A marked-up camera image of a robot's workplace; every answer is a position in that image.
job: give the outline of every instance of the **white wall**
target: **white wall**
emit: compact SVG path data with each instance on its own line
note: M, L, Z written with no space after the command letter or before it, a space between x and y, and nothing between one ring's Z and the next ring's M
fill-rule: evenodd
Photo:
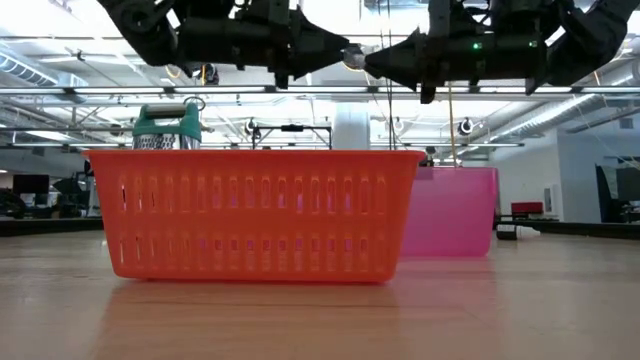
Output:
M500 209L511 214L513 202L544 202L544 189L555 186L554 214L562 220L563 204L560 186L560 164L557 135L550 131L544 138L525 140L522 148L498 149L491 165L500 178Z
M601 222L595 166L615 166L615 156L640 156L640 132L615 126L607 124L573 135L559 132L565 221Z

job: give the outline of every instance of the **metal frame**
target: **metal frame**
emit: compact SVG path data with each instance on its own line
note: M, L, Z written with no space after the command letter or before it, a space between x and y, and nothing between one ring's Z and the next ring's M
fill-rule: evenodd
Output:
M396 94L415 94L417 92L403 87L393 86ZM250 86L139 86L139 87L7 87L0 89L0 96L46 96L46 95L206 95L206 94L386 94L384 86L289 86L278 89L273 85ZM524 86L453 86L453 94L467 95L522 95ZM449 94L448 87L436 88L436 94ZM640 86L543 86L531 96L562 95L573 97L578 94L599 95L640 95Z

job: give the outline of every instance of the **orange plastic basket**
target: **orange plastic basket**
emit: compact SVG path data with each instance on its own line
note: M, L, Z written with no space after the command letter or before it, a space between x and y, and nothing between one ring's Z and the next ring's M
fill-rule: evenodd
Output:
M89 151L115 273L383 282L419 152Z

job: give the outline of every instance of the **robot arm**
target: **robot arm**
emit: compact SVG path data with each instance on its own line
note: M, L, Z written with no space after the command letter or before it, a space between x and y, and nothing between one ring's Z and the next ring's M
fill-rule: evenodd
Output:
M276 86L344 59L350 44L309 22L285 0L98 0L122 35L149 65L173 64L187 75L202 63L265 66ZM430 103L446 81L526 79L527 93L540 85L571 85L609 62L627 33L640 0L596 0L586 12L573 0L487 0L487 9L464 0L430 0L430 28L368 55L365 70L417 90ZM173 10L181 25L167 20ZM491 24L476 21L484 15ZM550 47L560 27L566 33Z
M233 19L233 0L98 0L122 36L149 65L179 66L191 76L202 63L265 66L276 86L287 88L289 76L342 61L349 41L321 29L289 1L245 0ZM180 21L167 19L173 10Z
M573 0L491 0L486 10L463 2L431 0L429 33L368 55L365 70L413 90L420 84L422 103L451 80L525 78L528 94L544 83L567 86L613 59L640 4L596 0L584 13ZM474 20L482 14L491 25ZM559 27L566 33L547 48Z

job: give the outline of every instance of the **wooden table surface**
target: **wooden table surface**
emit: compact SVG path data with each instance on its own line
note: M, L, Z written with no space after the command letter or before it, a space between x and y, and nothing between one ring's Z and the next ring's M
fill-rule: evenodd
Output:
M402 260L386 285L116 278L101 232L0 239L0 359L634 359L640 242Z

